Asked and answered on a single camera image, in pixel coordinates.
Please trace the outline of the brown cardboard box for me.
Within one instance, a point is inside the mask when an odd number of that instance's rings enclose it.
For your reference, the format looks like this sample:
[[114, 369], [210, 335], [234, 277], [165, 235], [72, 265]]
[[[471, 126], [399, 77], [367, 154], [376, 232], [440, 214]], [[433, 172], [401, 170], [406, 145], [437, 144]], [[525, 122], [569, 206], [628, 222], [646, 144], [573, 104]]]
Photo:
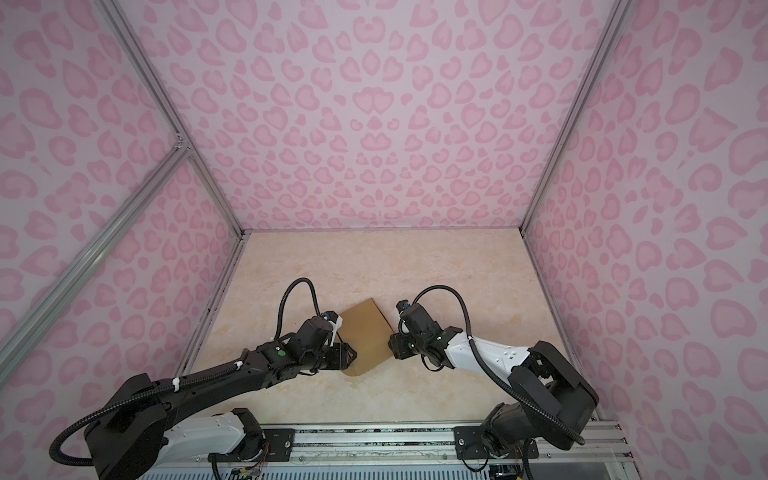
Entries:
[[362, 376], [393, 357], [388, 341], [394, 330], [372, 298], [345, 310], [340, 317], [340, 338], [357, 354], [343, 371], [345, 375]]

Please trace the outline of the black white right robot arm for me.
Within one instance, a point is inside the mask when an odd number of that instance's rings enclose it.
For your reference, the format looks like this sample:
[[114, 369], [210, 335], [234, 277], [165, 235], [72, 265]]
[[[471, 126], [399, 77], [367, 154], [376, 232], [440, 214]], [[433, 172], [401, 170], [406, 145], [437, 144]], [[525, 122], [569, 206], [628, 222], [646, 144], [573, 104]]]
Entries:
[[503, 458], [529, 439], [560, 450], [583, 445], [582, 432], [599, 404], [594, 388], [551, 343], [515, 347], [442, 327], [418, 303], [396, 306], [398, 331], [388, 342], [398, 360], [419, 357], [431, 371], [466, 370], [489, 378], [513, 399], [495, 406], [478, 427], [480, 445]]

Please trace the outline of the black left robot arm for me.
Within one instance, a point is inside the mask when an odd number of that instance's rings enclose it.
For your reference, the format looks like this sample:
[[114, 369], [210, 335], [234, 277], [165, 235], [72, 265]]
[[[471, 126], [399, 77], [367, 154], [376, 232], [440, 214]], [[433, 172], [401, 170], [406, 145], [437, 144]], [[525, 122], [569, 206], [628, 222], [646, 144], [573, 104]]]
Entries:
[[197, 373], [153, 381], [129, 378], [101, 410], [86, 417], [90, 463], [101, 479], [138, 479], [153, 467], [204, 456], [214, 464], [261, 461], [272, 453], [246, 408], [200, 418], [230, 398], [270, 388], [302, 374], [344, 370], [357, 354], [337, 339], [341, 318], [326, 312], [235, 360]]

